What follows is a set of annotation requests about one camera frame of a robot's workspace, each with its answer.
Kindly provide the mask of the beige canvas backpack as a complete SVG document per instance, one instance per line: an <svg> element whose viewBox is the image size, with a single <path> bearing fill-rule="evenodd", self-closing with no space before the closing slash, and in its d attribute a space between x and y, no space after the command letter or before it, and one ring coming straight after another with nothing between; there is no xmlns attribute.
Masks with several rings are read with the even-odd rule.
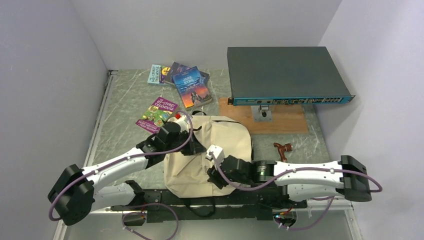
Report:
<svg viewBox="0 0 424 240"><path fill-rule="evenodd" d="M242 185L232 176L223 179L222 174L227 165L252 162L251 135L242 123L227 116L193 115L190 120L174 116L169 121L192 133L192 140L164 158L165 186L195 216L209 218L216 212L215 198Z"/></svg>

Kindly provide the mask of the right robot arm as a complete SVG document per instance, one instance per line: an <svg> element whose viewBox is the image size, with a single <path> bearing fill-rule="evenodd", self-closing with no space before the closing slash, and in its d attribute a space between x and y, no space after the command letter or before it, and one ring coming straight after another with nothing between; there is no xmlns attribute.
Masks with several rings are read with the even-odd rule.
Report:
<svg viewBox="0 0 424 240"><path fill-rule="evenodd" d="M325 163L287 163L262 160L247 162L232 155L209 152L214 162L207 170L208 181L219 189L230 185L253 192L266 187L282 187L275 194L276 203L287 208L293 202L324 197L344 197L351 202L372 200L367 168L350 155Z"/></svg>

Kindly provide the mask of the Jane Eyre book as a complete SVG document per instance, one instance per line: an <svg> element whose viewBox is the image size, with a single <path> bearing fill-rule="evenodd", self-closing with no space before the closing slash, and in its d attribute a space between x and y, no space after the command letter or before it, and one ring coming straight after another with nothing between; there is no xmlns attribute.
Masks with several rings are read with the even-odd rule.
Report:
<svg viewBox="0 0 424 240"><path fill-rule="evenodd" d="M186 110L212 101L205 79L196 66L173 75L172 80Z"/></svg>

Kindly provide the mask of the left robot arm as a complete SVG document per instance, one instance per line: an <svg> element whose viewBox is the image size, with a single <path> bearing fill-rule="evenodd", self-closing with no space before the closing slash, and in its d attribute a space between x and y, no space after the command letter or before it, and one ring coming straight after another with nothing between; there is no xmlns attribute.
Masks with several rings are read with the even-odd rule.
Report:
<svg viewBox="0 0 424 240"><path fill-rule="evenodd" d="M171 153L183 156L204 153L206 148L195 137L195 132L188 123L168 122L118 157L85 168L76 164L66 167L47 195L51 203L49 218L71 226L99 209L113 206L139 209L146 200L144 190L136 181L111 183L146 170Z"/></svg>

